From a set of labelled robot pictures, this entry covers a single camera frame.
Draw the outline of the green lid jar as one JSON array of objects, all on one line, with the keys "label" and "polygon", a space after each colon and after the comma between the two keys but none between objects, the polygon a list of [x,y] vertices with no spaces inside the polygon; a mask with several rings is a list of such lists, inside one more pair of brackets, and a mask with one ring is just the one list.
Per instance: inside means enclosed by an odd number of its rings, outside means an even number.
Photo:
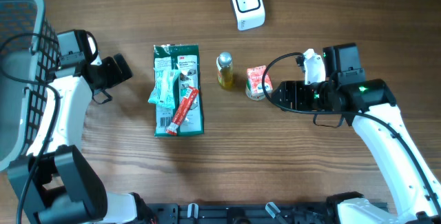
[{"label": "green lid jar", "polygon": [[265,98],[261,85],[258,85],[257,88],[252,88],[249,82],[246,84],[245,94],[254,101],[261,101]]}]

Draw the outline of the red white small carton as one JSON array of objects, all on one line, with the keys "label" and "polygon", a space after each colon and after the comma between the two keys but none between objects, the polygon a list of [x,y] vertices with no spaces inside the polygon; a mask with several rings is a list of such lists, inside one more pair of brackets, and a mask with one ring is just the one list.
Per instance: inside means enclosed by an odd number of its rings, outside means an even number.
[{"label": "red white small carton", "polygon": [[273,86],[268,74],[266,74],[265,80],[263,81],[263,73],[265,70],[265,65],[247,68],[247,82],[249,82],[252,88],[257,88],[258,85],[261,85],[262,89],[265,89],[267,93],[271,93]]}]

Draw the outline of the clear yellow liquid bottle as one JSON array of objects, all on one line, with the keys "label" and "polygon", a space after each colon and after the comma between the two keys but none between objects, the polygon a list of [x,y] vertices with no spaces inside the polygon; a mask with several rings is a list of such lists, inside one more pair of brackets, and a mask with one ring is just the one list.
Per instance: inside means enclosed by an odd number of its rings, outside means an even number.
[{"label": "clear yellow liquid bottle", "polygon": [[232,56],[228,52],[221,52],[216,59],[218,83],[224,89],[231,89],[234,84]]}]

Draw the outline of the red stick sachet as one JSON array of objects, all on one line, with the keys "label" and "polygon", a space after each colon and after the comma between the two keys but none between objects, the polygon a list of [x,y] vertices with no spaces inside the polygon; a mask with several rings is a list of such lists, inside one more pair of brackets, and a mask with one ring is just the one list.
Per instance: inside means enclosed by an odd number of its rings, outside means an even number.
[{"label": "red stick sachet", "polygon": [[181,126],[184,121],[191,105],[194,102],[194,99],[198,96],[199,90],[195,87],[189,86],[186,89],[186,93],[180,102],[180,105],[172,118],[172,122],[168,125],[166,129],[166,133],[172,136],[176,136],[178,134],[178,128]]}]

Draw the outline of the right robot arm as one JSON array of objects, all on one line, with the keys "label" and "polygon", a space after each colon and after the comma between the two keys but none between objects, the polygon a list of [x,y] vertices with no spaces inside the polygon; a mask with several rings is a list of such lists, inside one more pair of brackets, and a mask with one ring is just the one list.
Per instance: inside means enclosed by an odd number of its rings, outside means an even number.
[{"label": "right robot arm", "polygon": [[302,81],[283,81],[267,99],[282,111],[339,116],[363,140],[393,197],[396,214],[359,192],[327,198],[328,223],[439,223],[440,182],[409,135],[397,100],[382,79],[368,80],[355,43],[293,52]]}]

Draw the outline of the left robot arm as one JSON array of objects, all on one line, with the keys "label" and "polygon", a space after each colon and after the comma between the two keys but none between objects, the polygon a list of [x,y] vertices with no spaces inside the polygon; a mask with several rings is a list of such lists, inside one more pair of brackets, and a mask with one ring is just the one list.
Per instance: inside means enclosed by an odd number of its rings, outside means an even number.
[{"label": "left robot arm", "polygon": [[37,86],[47,103],[34,142],[13,160],[8,179],[17,195],[16,222],[156,223],[155,213],[136,193],[105,187],[81,153],[85,112],[95,92],[105,93],[133,75],[122,54],[102,59],[77,52],[60,57]]}]

